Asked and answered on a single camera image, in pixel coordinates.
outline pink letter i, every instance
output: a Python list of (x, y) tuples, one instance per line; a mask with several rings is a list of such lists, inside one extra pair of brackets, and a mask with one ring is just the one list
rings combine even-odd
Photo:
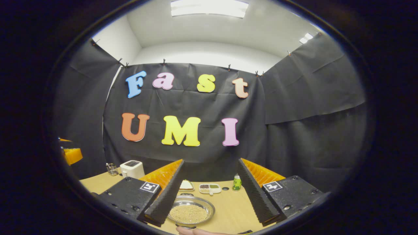
[(238, 122), (236, 118), (224, 118), (221, 121), (225, 125), (225, 140), (223, 146), (237, 146), (240, 142), (235, 135), (235, 124)]

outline plate of food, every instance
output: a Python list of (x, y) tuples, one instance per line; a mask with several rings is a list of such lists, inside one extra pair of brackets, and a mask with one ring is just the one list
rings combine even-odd
[(187, 179), (183, 180), (181, 185), (180, 185), (180, 189), (179, 191), (181, 192), (191, 192), (194, 191), (194, 186), (193, 183), (188, 181)]
[(220, 193), (221, 187), (219, 184), (200, 184), (199, 192), (213, 195), (214, 193)]
[(203, 198), (177, 196), (168, 218), (175, 221), (177, 226), (195, 228), (194, 225), (209, 220), (214, 214), (215, 207)]

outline beans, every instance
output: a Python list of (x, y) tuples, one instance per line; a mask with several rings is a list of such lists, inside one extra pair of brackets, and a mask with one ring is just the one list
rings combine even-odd
[(207, 212), (196, 205), (181, 205), (171, 209), (170, 216), (180, 223), (197, 224), (206, 219)]

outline white ceiling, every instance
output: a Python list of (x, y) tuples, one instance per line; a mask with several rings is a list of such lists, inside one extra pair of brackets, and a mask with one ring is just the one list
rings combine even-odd
[(284, 58), (306, 34), (319, 29), (270, 0), (249, 3), (243, 19), (222, 15), (171, 16), (171, 0), (151, 0), (128, 13), (142, 47), (171, 42), (208, 41), (258, 49)]

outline white toaster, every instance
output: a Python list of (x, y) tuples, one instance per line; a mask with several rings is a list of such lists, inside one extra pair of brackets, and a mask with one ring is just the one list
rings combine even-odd
[(120, 165), (120, 170), (122, 172), (122, 176), (125, 178), (127, 176), (139, 179), (144, 176), (144, 166), (142, 162), (130, 160)]

